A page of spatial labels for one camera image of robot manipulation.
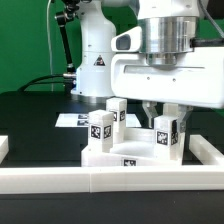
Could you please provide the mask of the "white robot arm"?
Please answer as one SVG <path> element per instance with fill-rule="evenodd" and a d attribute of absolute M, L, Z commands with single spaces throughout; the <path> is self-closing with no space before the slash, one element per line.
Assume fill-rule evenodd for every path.
<path fill-rule="evenodd" d="M 77 0 L 82 62 L 72 93 L 94 102 L 110 96 L 155 105 L 224 108 L 224 32 L 199 39 L 209 0 Z"/>

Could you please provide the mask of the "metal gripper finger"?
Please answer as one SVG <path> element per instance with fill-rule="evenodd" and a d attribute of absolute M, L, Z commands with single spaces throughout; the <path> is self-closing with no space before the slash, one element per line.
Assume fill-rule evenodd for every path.
<path fill-rule="evenodd" d="M 186 105 L 178 106 L 177 128 L 180 133 L 184 133 L 186 131 L 186 122 L 192 111 L 193 111 L 192 106 L 186 106 Z"/>
<path fill-rule="evenodd" d="M 152 101 L 143 101 L 142 102 L 142 108 L 148 118 L 148 126 L 150 128 L 154 127 L 154 118 L 158 116 L 158 113 L 156 111 L 156 102 Z"/>

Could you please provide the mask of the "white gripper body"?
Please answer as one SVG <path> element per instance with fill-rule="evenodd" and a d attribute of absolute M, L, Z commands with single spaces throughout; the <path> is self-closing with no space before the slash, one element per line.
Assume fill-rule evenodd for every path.
<path fill-rule="evenodd" d="M 117 54 L 111 86 L 118 97 L 224 108 L 224 47 L 180 54 L 174 66 L 149 66 L 144 54 Z"/>

